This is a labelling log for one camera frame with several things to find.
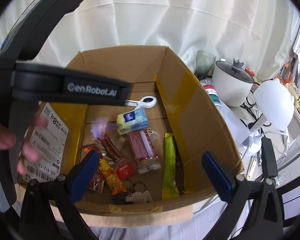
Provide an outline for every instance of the yellow snack package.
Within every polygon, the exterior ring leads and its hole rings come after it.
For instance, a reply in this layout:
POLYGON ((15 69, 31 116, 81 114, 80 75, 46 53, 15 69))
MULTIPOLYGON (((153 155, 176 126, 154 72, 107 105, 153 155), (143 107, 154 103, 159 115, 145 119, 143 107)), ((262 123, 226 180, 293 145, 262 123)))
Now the yellow snack package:
POLYGON ((162 182, 162 199, 179 196, 176 186, 176 150, 173 142, 173 134, 165 133, 165 163, 162 182))

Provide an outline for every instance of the red cap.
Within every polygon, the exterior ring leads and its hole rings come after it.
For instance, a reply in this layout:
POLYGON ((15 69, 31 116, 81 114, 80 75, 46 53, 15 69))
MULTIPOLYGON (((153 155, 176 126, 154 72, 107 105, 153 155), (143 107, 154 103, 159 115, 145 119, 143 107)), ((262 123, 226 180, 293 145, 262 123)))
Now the red cap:
POLYGON ((244 70, 245 72, 247 72, 248 74, 250 74, 251 76, 253 76, 254 77, 254 72, 251 70, 251 69, 249 69, 249 68, 245 68, 245 70, 244 70))

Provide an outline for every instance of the blue and yellow tissue packet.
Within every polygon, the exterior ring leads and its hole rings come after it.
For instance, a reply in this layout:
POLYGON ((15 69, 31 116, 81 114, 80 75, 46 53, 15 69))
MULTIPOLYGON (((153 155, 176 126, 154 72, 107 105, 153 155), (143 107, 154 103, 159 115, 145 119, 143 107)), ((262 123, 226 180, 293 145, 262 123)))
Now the blue and yellow tissue packet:
POLYGON ((120 135, 141 130, 149 126, 144 108, 138 108, 131 112, 119 114, 117 117, 118 133, 120 135))

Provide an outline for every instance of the white lamp head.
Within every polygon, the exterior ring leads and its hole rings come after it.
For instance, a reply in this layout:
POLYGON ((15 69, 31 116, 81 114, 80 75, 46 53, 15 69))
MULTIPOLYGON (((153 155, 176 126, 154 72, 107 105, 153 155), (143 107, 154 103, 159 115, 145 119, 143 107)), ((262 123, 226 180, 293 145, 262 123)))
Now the white lamp head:
POLYGON ((292 120, 294 97, 279 79, 263 82, 253 93, 263 115, 279 130, 285 130, 292 120))

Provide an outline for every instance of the blue gripper pad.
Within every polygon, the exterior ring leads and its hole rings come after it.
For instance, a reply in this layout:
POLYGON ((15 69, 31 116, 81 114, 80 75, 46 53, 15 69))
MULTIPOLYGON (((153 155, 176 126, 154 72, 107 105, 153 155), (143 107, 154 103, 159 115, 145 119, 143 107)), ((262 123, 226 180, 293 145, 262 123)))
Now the blue gripper pad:
POLYGON ((91 150, 82 162, 74 166, 69 172, 67 176, 67 188, 72 204, 82 199, 92 176, 99 167, 99 159, 99 153, 91 150))
POLYGON ((232 178, 229 178, 229 171, 222 170, 223 167, 218 163, 212 152, 202 154, 201 165, 210 179, 214 189, 220 199, 227 203, 232 201, 232 189, 234 187, 232 178))

